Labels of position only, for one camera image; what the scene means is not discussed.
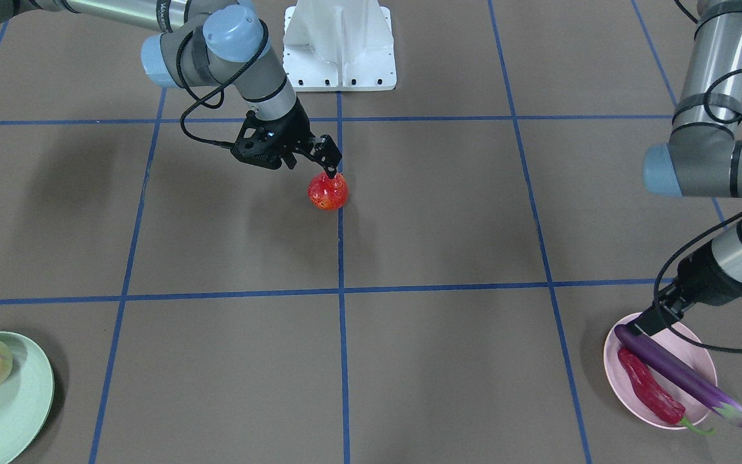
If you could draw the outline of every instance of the white plate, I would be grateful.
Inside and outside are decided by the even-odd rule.
[[[0,332],[13,370],[0,385],[0,464],[13,461],[41,430],[53,402],[53,371],[42,349],[24,335]]]
[[[635,313],[627,315],[622,318],[616,324],[626,324],[627,322],[635,319],[641,313]],[[681,323],[675,323],[673,325],[677,332],[686,335],[692,340],[698,342],[700,338],[695,336],[688,327]],[[696,347],[691,343],[680,340],[677,335],[672,334],[669,330],[662,330],[651,337],[651,340],[656,341],[660,346],[668,350],[669,353],[677,356],[680,361],[685,362],[692,370],[695,370],[698,374],[704,377],[704,379],[712,382],[713,385],[718,384],[718,374],[715,372],[715,363],[712,361],[712,357],[709,356],[709,351]],[[612,390],[626,406],[631,414],[636,415],[641,420],[660,427],[661,429],[668,430],[683,430],[686,429],[682,425],[672,425],[658,418],[647,406],[643,405],[641,400],[637,399],[633,389],[631,388],[631,382],[629,381],[626,370],[620,365],[618,360],[618,350],[621,347],[620,340],[614,335],[614,327],[609,331],[609,335],[606,337],[606,343],[603,346],[603,364],[606,368],[606,377],[609,379],[609,385],[612,385]],[[698,425],[706,419],[709,415],[709,408],[706,408],[700,401],[695,400],[690,396],[689,393],[681,390],[680,387],[672,382],[666,380],[665,377],[654,372],[654,379],[660,384],[660,387],[665,388],[672,398],[679,401],[681,405],[686,407],[686,417]]]

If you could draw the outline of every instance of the pink plate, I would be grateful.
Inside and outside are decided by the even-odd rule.
[[[635,319],[639,313],[630,314],[618,321],[618,324],[626,324],[630,320]],[[686,335],[692,340],[700,341],[700,338],[695,336],[688,327],[681,323],[674,324],[674,328],[683,335]],[[715,372],[715,363],[712,362],[712,357],[709,356],[707,350],[701,347],[696,347],[692,344],[686,343],[680,340],[676,335],[669,332],[669,330],[663,330],[652,337],[652,340],[659,343],[662,347],[667,349],[670,353],[677,356],[681,361],[685,362],[692,367],[697,373],[702,375],[704,378],[712,382],[713,385],[718,384],[718,374]],[[672,425],[663,420],[660,420],[654,413],[649,411],[649,408],[645,407],[641,400],[637,399],[631,388],[631,382],[629,381],[628,375],[623,367],[620,365],[618,360],[618,350],[622,347],[620,340],[614,335],[614,327],[609,331],[609,335],[606,337],[606,343],[603,346],[603,364],[606,368],[606,376],[609,379],[609,384],[612,385],[612,390],[618,396],[618,399],[623,403],[624,406],[631,411],[631,414],[636,415],[643,421],[660,427],[661,429],[667,430],[683,430],[686,429],[680,425]],[[706,419],[709,415],[709,408],[702,405],[700,402],[689,396],[683,390],[680,390],[677,385],[672,384],[665,379],[662,375],[654,372],[654,379],[663,388],[671,394],[672,398],[686,406],[686,417],[689,418],[692,423],[697,425]]]

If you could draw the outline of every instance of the light blue cap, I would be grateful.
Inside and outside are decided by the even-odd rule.
[[[669,145],[657,144],[645,150],[643,183],[651,193],[666,197],[683,196],[672,157],[669,155]]]
[[[245,63],[262,42],[262,24],[256,10],[244,5],[226,6],[210,15],[202,27],[208,49],[225,61]],[[262,55],[271,49],[265,45]]]
[[[165,59],[162,58],[162,44],[159,42],[161,37],[162,34],[152,35],[142,42],[142,67],[145,68],[147,76],[159,87],[179,87],[168,72]]]

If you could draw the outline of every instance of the eggplant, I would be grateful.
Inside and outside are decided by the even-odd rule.
[[[624,324],[614,327],[614,334],[623,346],[635,353],[649,367],[680,387],[706,408],[721,416],[731,425],[742,428],[742,405],[712,382],[692,370],[677,356],[646,334],[633,334]]]

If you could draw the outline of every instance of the red chili pepper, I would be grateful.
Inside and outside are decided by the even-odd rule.
[[[672,398],[671,394],[663,387],[660,387],[660,384],[651,375],[649,367],[641,359],[637,358],[635,353],[632,353],[626,347],[622,347],[618,350],[618,359],[629,376],[631,388],[633,388],[637,399],[641,400],[660,420],[672,423],[673,425],[679,423],[701,435],[711,435],[714,433],[714,429],[704,432],[696,428],[685,417],[686,407]]]

